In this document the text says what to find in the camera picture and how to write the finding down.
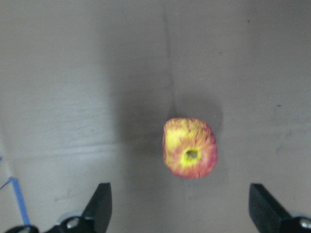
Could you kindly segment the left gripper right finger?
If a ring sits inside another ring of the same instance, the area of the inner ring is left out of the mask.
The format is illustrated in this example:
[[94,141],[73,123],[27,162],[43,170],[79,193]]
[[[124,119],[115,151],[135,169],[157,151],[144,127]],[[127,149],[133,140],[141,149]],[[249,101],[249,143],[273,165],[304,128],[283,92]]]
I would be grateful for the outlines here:
[[249,187],[248,212],[259,233],[309,233],[311,218],[293,216],[260,183]]

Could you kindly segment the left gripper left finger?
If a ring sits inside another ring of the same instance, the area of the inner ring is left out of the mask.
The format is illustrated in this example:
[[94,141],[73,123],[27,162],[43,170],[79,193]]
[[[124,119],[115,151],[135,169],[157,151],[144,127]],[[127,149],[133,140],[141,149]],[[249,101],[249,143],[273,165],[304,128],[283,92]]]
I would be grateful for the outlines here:
[[[38,233],[30,224],[23,194],[18,183],[13,184],[23,224],[5,229],[6,233]],[[112,216],[112,192],[110,183],[100,183],[80,215],[69,216],[53,225],[48,233],[105,233]]]

